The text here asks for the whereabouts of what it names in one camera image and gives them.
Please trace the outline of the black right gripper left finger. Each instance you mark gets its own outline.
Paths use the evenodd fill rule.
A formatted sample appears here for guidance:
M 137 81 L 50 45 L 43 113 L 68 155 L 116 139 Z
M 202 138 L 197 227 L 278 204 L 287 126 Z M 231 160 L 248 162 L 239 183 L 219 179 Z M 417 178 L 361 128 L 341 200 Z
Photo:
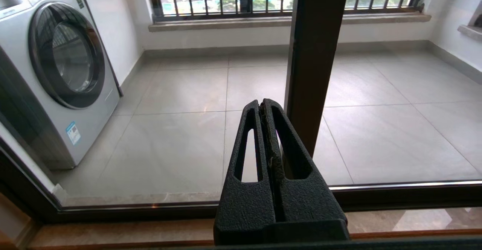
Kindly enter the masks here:
M 258 180 L 242 182 L 248 133 L 252 130 Z M 215 217 L 216 225 L 268 225 L 275 222 L 267 156 L 257 100 L 243 108 Z

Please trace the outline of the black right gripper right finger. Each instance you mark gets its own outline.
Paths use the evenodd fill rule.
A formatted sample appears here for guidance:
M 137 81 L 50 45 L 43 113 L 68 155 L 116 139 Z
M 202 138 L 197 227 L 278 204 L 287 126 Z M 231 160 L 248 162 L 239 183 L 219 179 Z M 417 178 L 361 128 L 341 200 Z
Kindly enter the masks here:
M 277 218 L 287 222 L 347 218 L 282 107 L 263 100 L 267 168 Z

